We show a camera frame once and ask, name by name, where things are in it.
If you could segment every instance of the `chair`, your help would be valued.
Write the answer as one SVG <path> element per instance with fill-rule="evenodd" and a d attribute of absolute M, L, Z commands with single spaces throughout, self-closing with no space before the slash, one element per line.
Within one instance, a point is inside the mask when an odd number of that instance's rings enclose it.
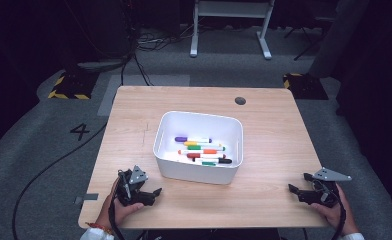
<path fill-rule="evenodd" d="M 298 25 L 294 25 L 289 33 L 286 34 L 287 38 L 294 30 L 302 29 L 305 36 L 309 40 L 310 44 L 306 47 L 299 55 L 297 55 L 293 60 L 297 61 L 302 55 L 307 51 L 321 42 L 327 35 L 327 31 L 333 25 L 336 19 L 336 7 L 337 2 L 333 0 L 296 0 L 298 2 L 297 11 L 299 12 L 295 21 Z M 321 36 L 312 41 L 305 31 L 305 28 L 321 28 Z"/>

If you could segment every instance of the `sleeve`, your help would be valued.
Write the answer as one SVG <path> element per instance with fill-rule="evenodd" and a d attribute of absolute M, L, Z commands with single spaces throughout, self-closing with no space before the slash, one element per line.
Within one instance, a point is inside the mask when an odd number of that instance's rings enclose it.
<path fill-rule="evenodd" d="M 80 240 L 114 240 L 114 236 L 99 228 L 88 228 Z"/>
<path fill-rule="evenodd" d="M 364 240 L 364 236 L 361 233 L 352 233 L 340 238 L 341 240 Z"/>

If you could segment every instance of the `white plastic bin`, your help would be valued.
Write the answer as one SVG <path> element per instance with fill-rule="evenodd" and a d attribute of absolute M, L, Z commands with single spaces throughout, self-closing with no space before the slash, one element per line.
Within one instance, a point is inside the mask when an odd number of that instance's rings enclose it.
<path fill-rule="evenodd" d="M 178 150 L 186 149 L 176 137 L 210 138 L 212 143 L 222 144 L 231 164 L 204 166 L 192 162 Z M 167 112 L 161 119 L 156 134 L 153 153 L 164 177 L 212 183 L 229 184 L 243 162 L 243 127 L 231 117 L 191 112 Z"/>

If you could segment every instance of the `purple marker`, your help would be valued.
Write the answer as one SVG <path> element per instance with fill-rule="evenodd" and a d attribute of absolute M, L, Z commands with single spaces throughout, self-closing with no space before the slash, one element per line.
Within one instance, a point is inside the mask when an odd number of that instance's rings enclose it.
<path fill-rule="evenodd" d="M 188 138 L 188 137 L 176 137 L 176 142 L 201 142 L 201 143 L 211 143 L 210 138 Z"/>

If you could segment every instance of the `hand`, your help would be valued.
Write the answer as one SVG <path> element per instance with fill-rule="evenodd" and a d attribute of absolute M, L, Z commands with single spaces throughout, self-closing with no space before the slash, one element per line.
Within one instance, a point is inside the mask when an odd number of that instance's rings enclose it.
<path fill-rule="evenodd" d="M 349 202 L 346 199 L 345 193 L 343 192 L 342 188 L 338 184 L 336 185 L 337 185 L 337 189 L 339 190 L 340 200 L 342 201 L 343 206 L 346 210 L 346 221 L 342 229 L 342 236 L 346 236 L 351 233 L 359 233 L 358 227 L 355 224 L 354 216 L 352 214 L 352 209 L 349 206 Z M 340 204 L 336 204 L 332 208 L 328 208 L 318 203 L 313 203 L 311 204 L 311 206 L 320 215 L 325 217 L 327 221 L 330 223 L 330 225 L 334 227 L 334 229 L 337 228 L 340 221 Z"/>
<path fill-rule="evenodd" d="M 114 182 L 112 186 L 111 193 L 106 197 L 105 201 L 103 202 L 102 209 L 100 210 L 99 217 L 97 218 L 96 222 L 99 225 L 105 226 L 107 228 L 112 229 L 111 223 L 109 222 L 109 206 L 111 205 L 112 196 L 114 195 L 115 187 L 118 183 L 118 179 Z M 115 224 L 120 226 L 124 219 L 138 210 L 144 207 L 143 203 L 135 203 L 133 205 L 128 205 L 124 207 L 118 199 L 114 200 L 115 204 Z"/>

